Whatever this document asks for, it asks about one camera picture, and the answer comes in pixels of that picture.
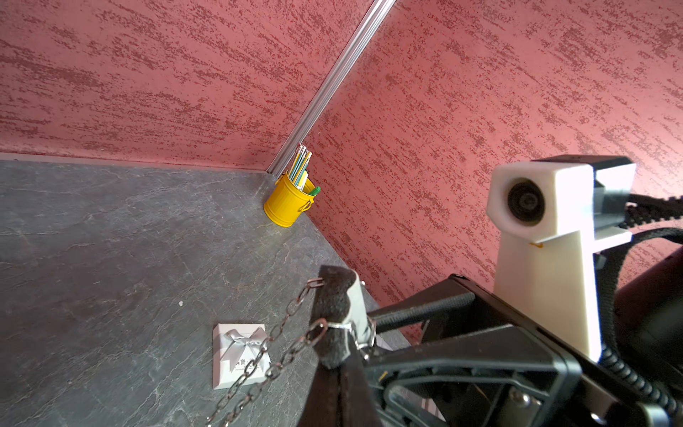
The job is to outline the white jewelry box lid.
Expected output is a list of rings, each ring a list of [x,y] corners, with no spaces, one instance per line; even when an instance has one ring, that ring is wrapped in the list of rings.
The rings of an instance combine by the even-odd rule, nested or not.
[[[217,324],[213,328],[214,390],[229,389],[257,358],[268,337],[264,324]]]

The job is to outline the yellow pencil cup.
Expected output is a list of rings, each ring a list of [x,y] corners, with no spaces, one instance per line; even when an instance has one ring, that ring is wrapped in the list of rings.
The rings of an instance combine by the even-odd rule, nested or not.
[[[286,174],[282,174],[264,204],[264,213],[277,226],[289,228],[313,206],[316,196],[311,192],[315,189],[316,185],[307,179],[303,190],[299,190]]]

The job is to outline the right corner aluminium post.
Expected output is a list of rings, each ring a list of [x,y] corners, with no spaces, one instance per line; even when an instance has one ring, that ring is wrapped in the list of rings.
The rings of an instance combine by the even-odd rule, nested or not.
[[[389,15],[394,0],[375,0],[340,53],[320,89],[309,102],[283,147],[267,169],[268,174],[280,175],[286,169],[297,148],[303,144],[318,118],[342,85],[361,54]]]

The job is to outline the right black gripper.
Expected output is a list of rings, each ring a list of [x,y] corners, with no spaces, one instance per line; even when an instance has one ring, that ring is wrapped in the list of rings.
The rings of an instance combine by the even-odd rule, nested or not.
[[[653,426],[656,406],[465,277],[372,311],[378,334],[423,338],[365,365],[388,426]]]

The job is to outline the colored pencils bundle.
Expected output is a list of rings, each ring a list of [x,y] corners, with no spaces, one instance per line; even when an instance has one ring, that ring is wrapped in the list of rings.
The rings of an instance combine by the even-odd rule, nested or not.
[[[300,145],[296,151],[295,159],[287,173],[287,177],[293,186],[303,194],[314,196],[317,187],[309,181],[309,163],[312,152],[304,145]]]

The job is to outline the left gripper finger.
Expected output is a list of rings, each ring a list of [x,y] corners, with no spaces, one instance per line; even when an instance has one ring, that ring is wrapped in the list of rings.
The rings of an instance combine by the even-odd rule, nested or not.
[[[318,363],[298,426],[382,426],[357,352],[339,368]]]

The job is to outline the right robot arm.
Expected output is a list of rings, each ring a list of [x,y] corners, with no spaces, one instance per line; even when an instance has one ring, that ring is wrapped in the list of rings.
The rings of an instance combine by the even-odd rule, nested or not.
[[[423,342],[371,357],[380,415],[398,426],[679,426],[682,254],[626,286],[632,243],[600,251],[599,358],[590,361],[462,276],[374,311],[386,332],[424,323]]]

